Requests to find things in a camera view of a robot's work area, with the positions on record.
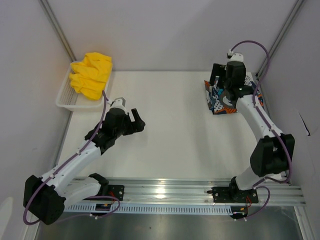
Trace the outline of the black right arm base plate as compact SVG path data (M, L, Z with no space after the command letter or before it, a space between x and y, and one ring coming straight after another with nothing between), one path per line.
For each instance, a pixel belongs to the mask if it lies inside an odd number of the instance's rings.
M207 194L212 195L214 203L249 203L257 204L259 202L257 191L254 189L238 190L230 187L214 186L206 191Z

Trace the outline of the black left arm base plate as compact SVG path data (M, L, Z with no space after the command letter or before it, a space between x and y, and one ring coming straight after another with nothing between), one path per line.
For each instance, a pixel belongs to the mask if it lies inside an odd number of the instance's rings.
M112 196L119 199L120 201L123 201L124 194L125 194L125 186L109 184L106 193L108 196Z

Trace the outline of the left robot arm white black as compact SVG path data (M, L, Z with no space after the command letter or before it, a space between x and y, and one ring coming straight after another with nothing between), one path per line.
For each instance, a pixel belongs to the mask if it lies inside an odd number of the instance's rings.
M111 148L119 137L140 133L145 126L146 123L135 108L131 112L120 107L103 111L100 121L84 137L76 153L42 176L31 175L25 181L24 223L32 225L27 220L27 214L32 213L39 222L51 225L71 205L91 198L107 198L109 182L106 178L97 173L82 180L77 180L76 176Z

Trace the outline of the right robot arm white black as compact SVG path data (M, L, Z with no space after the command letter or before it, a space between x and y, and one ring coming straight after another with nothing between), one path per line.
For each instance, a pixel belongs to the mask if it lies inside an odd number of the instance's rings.
M246 75L244 63L236 60L225 65L214 63L211 71L209 83L222 91L220 101L242 114L256 139L256 147L249 158L250 166L233 177L228 187L213 187L215 202L240 203L253 196L263 181L285 184L292 174L295 139L292 134L284 134L271 121L261 106L257 91L246 84ZM286 179L273 177L284 171L289 173Z

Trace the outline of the colourful patterned shorts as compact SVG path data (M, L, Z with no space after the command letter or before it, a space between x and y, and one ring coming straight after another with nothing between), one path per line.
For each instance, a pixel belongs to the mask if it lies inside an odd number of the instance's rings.
M251 72L246 72L245 85L252 87L254 90L256 88L257 81L254 80ZM204 80L204 87L206 93L206 101L208 109L214 115L224 115L233 114L237 112L237 109L231 103L227 103L227 95L225 92L221 96L212 96L211 94L211 84L209 81ZM256 96L260 102L262 108L264 108L264 99L261 92L258 90Z

